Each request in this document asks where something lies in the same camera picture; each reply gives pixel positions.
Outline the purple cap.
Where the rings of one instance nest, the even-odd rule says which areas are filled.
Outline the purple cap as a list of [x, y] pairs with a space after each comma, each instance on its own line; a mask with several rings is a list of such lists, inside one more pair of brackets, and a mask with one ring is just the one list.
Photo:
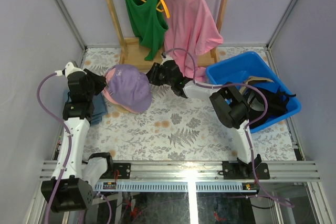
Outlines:
[[109, 102], [121, 105], [133, 113], [145, 112], [150, 107], [151, 87], [147, 76], [137, 67], [115, 65], [104, 76], [107, 86], [102, 93]]

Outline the beige sport cap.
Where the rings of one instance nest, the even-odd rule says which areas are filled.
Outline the beige sport cap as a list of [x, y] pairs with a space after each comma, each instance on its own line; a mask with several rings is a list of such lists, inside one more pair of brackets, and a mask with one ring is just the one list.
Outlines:
[[[265, 83], [265, 82], [273, 82], [273, 80], [265, 77], [257, 77], [257, 76], [249, 76], [248, 79], [244, 81], [244, 84], [252, 86], [253, 84], [258, 84], [258, 83]], [[239, 88], [239, 92], [241, 94], [244, 94], [247, 90], [247, 87], [241, 86]]]

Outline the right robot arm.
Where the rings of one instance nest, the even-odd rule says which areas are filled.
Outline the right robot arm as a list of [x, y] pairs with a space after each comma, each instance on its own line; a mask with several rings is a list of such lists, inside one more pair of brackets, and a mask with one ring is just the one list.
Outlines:
[[154, 63], [146, 76], [150, 84], [170, 86], [178, 97], [210, 102], [219, 121], [231, 130], [233, 140], [236, 141], [238, 167], [234, 172], [245, 179], [256, 177], [261, 157], [254, 154], [248, 126], [248, 103], [235, 86], [229, 82], [226, 87], [196, 82], [183, 76], [174, 60]]

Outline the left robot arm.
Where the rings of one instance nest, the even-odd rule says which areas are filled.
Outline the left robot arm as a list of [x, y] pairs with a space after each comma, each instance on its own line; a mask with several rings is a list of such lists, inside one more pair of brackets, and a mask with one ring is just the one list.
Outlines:
[[54, 75], [67, 78], [69, 101], [65, 103], [62, 118], [55, 118], [64, 127], [63, 139], [56, 168], [51, 179], [42, 183], [41, 192], [48, 211], [86, 210], [92, 204], [93, 188], [100, 177], [109, 179], [115, 172], [109, 153], [92, 154], [87, 165], [82, 166], [85, 139], [94, 111], [93, 98], [106, 86], [106, 79], [71, 62]]

